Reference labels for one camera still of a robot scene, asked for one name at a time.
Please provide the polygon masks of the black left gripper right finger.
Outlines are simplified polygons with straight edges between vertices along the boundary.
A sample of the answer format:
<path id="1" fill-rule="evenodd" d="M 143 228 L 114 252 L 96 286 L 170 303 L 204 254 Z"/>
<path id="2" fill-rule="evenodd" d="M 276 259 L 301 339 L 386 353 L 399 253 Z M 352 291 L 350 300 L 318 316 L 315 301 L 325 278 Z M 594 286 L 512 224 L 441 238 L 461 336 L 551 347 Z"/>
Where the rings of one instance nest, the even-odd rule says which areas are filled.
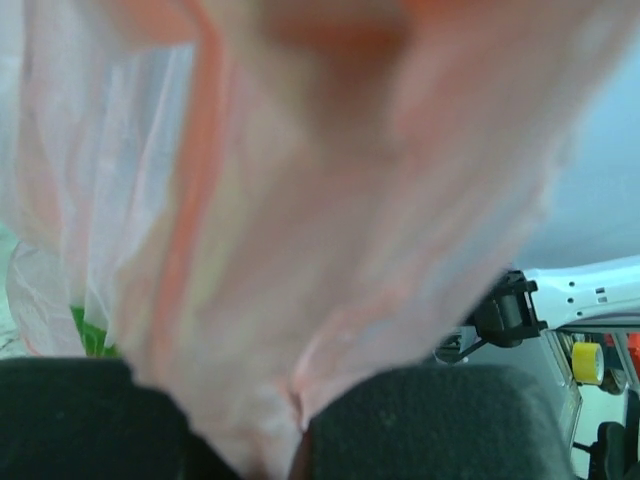
<path id="1" fill-rule="evenodd" d="M 408 367 L 335 400 L 310 424 L 292 479 L 572 479 L 543 388 L 514 367 Z"/>

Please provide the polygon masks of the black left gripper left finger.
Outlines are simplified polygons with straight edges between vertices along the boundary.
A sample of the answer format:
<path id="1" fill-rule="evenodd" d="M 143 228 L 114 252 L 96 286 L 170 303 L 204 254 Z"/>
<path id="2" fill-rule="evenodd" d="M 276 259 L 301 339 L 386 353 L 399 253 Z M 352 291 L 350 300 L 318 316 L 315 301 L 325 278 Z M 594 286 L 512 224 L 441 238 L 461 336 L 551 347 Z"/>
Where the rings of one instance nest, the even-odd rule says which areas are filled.
<path id="1" fill-rule="evenodd" d="M 120 360 L 1 363 L 4 479 L 234 479 L 165 394 Z"/>

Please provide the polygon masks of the pink plastic bag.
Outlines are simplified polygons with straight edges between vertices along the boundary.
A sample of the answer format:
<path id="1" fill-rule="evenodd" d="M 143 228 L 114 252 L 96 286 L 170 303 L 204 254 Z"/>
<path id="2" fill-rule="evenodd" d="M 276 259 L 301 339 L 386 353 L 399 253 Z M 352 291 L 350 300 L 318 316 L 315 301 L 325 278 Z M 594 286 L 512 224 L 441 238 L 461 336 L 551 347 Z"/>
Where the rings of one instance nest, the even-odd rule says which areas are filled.
<path id="1" fill-rule="evenodd" d="M 635 1 L 5 1 L 10 294 L 239 474 L 419 359 L 539 223 Z"/>

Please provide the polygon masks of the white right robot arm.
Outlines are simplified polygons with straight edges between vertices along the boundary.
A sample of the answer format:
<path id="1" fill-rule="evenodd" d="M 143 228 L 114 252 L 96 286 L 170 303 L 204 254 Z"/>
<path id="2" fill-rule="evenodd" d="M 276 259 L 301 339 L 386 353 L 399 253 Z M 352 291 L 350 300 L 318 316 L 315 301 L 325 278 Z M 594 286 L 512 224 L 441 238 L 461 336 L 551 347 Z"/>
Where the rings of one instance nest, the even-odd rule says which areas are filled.
<path id="1" fill-rule="evenodd" d="M 485 345 L 514 348 L 546 331 L 639 329 L 636 257 L 564 269 L 505 273 L 460 329 L 434 352 L 456 364 Z"/>

